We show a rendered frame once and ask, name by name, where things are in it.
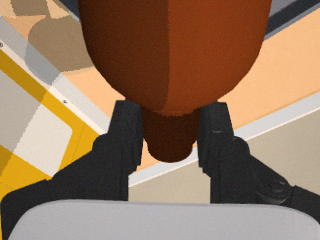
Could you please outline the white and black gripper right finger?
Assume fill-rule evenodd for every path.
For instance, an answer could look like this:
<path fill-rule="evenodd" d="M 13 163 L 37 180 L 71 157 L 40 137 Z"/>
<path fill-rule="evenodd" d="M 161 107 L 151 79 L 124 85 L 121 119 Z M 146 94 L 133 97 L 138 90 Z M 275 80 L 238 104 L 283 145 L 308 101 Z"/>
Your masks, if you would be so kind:
<path fill-rule="evenodd" d="M 226 102 L 201 107 L 197 137 L 198 165 L 210 179 L 210 204 L 267 204 L 289 207 L 320 224 L 320 195 L 291 186 L 250 154 L 234 136 Z M 217 203 L 216 203 L 217 202 Z"/>

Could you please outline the brown glass bottle with green label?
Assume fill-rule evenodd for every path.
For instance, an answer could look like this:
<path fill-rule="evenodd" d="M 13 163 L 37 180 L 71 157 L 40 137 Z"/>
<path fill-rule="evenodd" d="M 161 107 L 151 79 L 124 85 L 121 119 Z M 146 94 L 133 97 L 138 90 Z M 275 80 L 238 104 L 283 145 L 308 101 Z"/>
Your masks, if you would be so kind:
<path fill-rule="evenodd" d="M 201 107 L 255 64 L 272 0 L 77 0 L 88 55 L 106 83 L 141 106 L 149 154 L 185 160 Z"/>

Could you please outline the yellow crate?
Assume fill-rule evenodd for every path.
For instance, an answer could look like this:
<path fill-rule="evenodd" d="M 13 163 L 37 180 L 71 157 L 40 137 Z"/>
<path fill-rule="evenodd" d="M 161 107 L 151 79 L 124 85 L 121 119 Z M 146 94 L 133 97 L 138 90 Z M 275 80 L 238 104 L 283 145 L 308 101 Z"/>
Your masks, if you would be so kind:
<path fill-rule="evenodd" d="M 0 49 L 0 202 L 92 150 L 99 134 Z"/>

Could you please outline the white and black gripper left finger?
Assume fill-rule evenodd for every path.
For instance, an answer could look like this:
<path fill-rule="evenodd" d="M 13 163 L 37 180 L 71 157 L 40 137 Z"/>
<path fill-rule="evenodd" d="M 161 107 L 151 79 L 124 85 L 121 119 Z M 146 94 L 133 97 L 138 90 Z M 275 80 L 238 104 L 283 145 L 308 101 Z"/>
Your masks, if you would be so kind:
<path fill-rule="evenodd" d="M 16 189 L 2 198 L 2 240 L 9 239 L 26 211 L 45 202 L 84 197 L 128 201 L 129 175 L 141 166 L 143 141 L 141 106 L 126 98 L 116 100 L 108 132 L 94 140 L 91 151 L 59 170 L 52 179 Z"/>

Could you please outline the dark grey shallow tray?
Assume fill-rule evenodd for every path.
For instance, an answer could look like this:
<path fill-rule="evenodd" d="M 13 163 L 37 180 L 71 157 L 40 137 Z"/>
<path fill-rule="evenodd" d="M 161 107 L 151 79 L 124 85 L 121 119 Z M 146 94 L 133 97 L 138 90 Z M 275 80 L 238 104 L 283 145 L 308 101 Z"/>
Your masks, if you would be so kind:
<path fill-rule="evenodd" d="M 79 19 L 77 0 L 59 0 Z M 272 0 L 265 39 L 320 8 L 320 0 Z"/>

